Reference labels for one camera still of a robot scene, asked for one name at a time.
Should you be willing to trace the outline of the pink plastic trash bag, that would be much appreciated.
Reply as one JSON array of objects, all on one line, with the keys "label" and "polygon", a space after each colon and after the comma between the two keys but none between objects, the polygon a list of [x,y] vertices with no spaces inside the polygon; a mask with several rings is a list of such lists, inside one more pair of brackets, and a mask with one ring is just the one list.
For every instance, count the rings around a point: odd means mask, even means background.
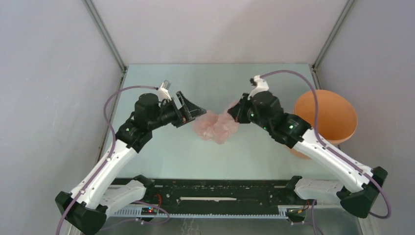
[{"label": "pink plastic trash bag", "polygon": [[217,114],[211,110],[198,117],[194,124],[194,132],[205,141],[213,141],[217,144],[224,144],[227,139],[235,134],[239,128],[239,123],[228,113],[238,100],[232,102],[223,113]]}]

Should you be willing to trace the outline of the orange trash bin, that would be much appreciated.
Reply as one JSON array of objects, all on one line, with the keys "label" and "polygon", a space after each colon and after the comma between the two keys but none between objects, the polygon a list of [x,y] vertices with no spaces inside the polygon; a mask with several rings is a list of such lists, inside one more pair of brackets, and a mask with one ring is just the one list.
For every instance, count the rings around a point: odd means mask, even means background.
[{"label": "orange trash bin", "polygon": [[[351,103],[328,90],[316,90],[316,95],[319,107],[318,132],[335,146],[350,139],[358,126],[358,116]],[[297,99],[293,114],[315,126],[315,101],[311,91]]]}]

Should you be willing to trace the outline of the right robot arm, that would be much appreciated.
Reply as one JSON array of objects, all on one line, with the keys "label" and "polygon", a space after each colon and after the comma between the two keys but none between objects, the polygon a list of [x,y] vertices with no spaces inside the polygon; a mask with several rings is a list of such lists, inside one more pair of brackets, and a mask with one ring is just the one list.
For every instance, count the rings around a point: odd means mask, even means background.
[{"label": "right robot arm", "polygon": [[293,186],[285,190],[285,200],[292,205],[316,199],[339,203],[355,217],[367,218],[382,193],[387,171],[361,164],[323,140],[307,121],[284,112],[279,99],[269,91],[253,97],[244,93],[228,113],[238,123],[254,123],[267,131],[276,142],[314,160],[335,177],[335,181],[293,177]]}]

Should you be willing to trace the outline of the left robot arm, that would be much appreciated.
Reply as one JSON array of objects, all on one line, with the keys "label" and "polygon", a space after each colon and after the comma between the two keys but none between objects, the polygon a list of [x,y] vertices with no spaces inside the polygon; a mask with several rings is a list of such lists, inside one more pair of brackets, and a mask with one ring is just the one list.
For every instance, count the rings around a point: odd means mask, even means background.
[{"label": "left robot arm", "polygon": [[190,102],[182,92],[176,95],[181,108],[166,90],[158,94],[145,93],[138,98],[134,111],[114,134],[111,147],[92,171],[71,192],[62,191],[56,196],[55,202],[67,222],[85,235],[94,235],[114,212],[138,200],[143,204],[154,200],[155,191],[145,177],[131,180],[117,189],[109,187],[152,139],[154,130],[168,124],[179,128],[207,112]]}]

